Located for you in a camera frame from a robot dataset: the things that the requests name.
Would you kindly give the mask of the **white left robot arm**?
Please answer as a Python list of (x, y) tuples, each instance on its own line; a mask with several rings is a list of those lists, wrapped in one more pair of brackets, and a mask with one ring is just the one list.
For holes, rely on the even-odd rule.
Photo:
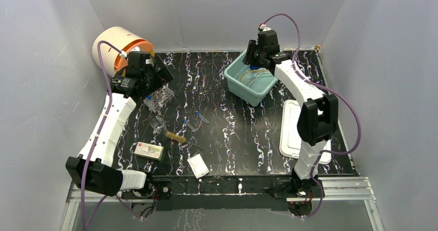
[(147, 173), (113, 168), (114, 153), (138, 102), (169, 83), (173, 76), (157, 54), (133, 51), (127, 59), (128, 64), (109, 81), (110, 91), (90, 138), (76, 157), (67, 159), (66, 169), (81, 190), (115, 196), (134, 189), (140, 197), (148, 198), (154, 184), (147, 179)]

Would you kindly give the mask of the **amber rubber tube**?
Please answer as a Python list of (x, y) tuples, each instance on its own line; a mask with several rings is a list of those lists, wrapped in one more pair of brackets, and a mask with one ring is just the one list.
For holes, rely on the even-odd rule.
[(259, 77), (271, 76), (271, 72), (267, 69), (249, 70), (240, 76), (239, 81), (247, 86), (254, 83)]

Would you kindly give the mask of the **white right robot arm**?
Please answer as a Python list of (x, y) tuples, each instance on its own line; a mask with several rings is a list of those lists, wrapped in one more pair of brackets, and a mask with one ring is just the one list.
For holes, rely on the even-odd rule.
[(338, 129), (338, 98), (315, 87), (298, 68), (292, 55), (281, 51), (276, 31), (260, 28), (257, 40), (250, 40), (244, 64), (268, 69), (292, 93), (299, 104), (296, 129), (301, 138), (298, 160), (288, 186), (274, 193), (298, 197), (308, 194), (318, 183), (317, 168), (325, 146)]

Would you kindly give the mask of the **mint green plastic bin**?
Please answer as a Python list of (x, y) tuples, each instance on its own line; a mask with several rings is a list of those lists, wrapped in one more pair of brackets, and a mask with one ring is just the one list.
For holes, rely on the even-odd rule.
[(224, 71), (228, 89), (248, 104), (257, 106), (277, 83), (278, 79), (269, 71), (250, 69), (243, 63), (243, 51)]

